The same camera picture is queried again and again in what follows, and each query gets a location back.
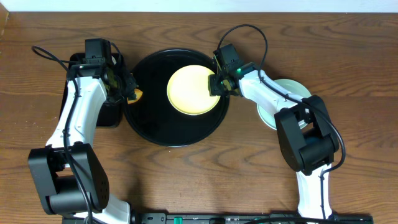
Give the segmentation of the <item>yellow plate with stain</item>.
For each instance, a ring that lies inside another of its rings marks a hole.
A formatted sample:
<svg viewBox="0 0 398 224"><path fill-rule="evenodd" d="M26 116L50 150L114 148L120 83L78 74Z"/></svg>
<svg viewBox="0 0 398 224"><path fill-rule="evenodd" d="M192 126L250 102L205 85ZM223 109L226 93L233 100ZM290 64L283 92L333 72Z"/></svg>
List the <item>yellow plate with stain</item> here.
<svg viewBox="0 0 398 224"><path fill-rule="evenodd" d="M200 115L212 110L220 96L211 96L208 78L214 72L201 65L188 65L178 69L167 84L167 97L171 105L187 115Z"/></svg>

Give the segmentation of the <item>yellow green scrub sponge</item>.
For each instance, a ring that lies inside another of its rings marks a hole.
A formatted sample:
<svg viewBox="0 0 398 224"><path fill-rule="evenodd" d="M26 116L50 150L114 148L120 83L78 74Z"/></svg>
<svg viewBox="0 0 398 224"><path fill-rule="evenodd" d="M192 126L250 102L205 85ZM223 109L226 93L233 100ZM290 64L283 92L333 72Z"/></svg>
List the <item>yellow green scrub sponge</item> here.
<svg viewBox="0 0 398 224"><path fill-rule="evenodd" d="M127 103L129 105L136 103L137 101L140 100L142 95L143 95L143 92L140 89L135 88L134 93L127 97Z"/></svg>

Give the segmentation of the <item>mint green plate with stain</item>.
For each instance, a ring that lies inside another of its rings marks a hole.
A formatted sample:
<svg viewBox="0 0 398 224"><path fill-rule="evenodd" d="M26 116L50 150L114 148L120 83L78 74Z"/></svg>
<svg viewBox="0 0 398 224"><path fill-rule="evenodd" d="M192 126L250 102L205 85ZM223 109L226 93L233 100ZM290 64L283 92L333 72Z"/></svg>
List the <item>mint green plate with stain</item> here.
<svg viewBox="0 0 398 224"><path fill-rule="evenodd" d="M311 96L309 90L303 86L301 83L290 79L278 79L274 80L277 84L284 87L286 90L292 92L293 94L300 95L304 98ZM261 106L257 105L257 112L262 119L262 121L271 129L276 130L276 124L274 116L264 110Z"/></svg>

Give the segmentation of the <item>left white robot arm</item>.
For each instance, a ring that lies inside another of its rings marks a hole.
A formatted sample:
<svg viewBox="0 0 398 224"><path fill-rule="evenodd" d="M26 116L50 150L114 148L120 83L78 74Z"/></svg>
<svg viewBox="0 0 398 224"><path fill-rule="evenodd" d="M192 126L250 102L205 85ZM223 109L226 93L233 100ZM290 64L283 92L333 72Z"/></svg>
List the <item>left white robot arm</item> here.
<svg viewBox="0 0 398 224"><path fill-rule="evenodd" d="M63 223L131 223L129 203L110 192L108 177L94 150L95 129L103 105L135 99L135 79L116 45L87 39L85 56L60 60L39 46L32 51L58 62L66 71L66 100L57 127L45 147L33 149L28 165L44 212Z"/></svg>

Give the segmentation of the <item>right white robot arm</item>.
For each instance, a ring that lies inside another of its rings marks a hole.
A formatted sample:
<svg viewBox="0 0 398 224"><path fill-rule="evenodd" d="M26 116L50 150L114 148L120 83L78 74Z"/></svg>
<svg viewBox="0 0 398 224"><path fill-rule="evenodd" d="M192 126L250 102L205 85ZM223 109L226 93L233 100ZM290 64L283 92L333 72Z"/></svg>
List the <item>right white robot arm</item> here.
<svg viewBox="0 0 398 224"><path fill-rule="evenodd" d="M242 96L274 118L282 156L297 175L300 216L330 218L326 171L339 146L323 100L285 89L255 63L244 63L231 44L213 53L217 72L208 79L210 95Z"/></svg>

